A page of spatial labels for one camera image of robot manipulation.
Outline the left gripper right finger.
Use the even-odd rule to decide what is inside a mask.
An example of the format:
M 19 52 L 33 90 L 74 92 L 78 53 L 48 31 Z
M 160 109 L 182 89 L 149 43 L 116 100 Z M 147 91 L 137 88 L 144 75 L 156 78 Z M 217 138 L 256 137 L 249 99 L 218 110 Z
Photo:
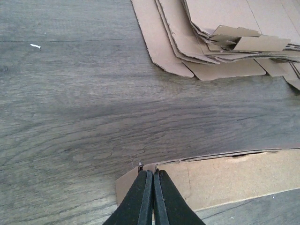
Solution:
M 154 173 L 154 220 L 156 225 L 203 225 L 187 205 L 165 170 Z

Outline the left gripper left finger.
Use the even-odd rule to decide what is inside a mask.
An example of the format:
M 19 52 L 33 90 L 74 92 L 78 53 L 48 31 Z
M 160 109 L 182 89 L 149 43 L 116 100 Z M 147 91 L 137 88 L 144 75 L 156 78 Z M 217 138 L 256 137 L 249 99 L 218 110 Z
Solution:
M 153 213 L 153 173 L 141 171 L 105 225 L 151 225 Z

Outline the brown cardboard box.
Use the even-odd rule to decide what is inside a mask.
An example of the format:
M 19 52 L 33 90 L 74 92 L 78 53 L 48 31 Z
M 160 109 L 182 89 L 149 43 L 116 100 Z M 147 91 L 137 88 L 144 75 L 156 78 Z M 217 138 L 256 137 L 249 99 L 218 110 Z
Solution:
M 300 187 L 300 149 L 245 150 L 137 166 L 115 182 L 117 204 L 141 170 L 165 170 L 183 199 L 203 210 Z

